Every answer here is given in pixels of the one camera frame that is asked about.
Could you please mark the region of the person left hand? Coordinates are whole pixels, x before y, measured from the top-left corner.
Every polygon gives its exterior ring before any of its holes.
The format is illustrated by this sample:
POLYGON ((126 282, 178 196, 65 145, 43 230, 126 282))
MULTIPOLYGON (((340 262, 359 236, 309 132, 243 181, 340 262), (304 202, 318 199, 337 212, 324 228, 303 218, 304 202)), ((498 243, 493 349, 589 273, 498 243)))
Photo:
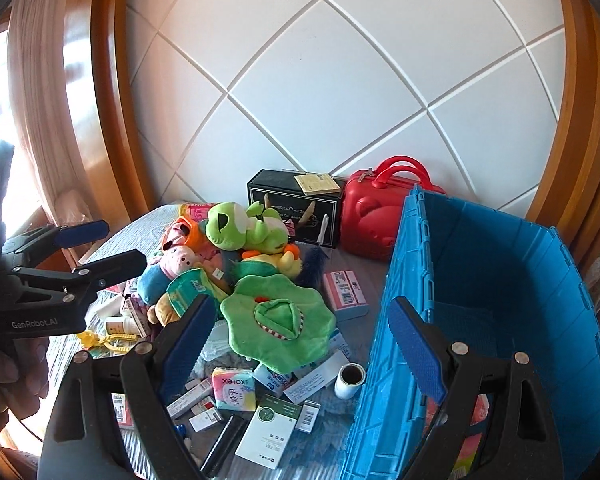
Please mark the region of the person left hand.
POLYGON ((35 415, 48 393, 46 337, 17 339, 18 362, 0 350, 0 432, 6 426, 8 412, 20 419, 35 415))

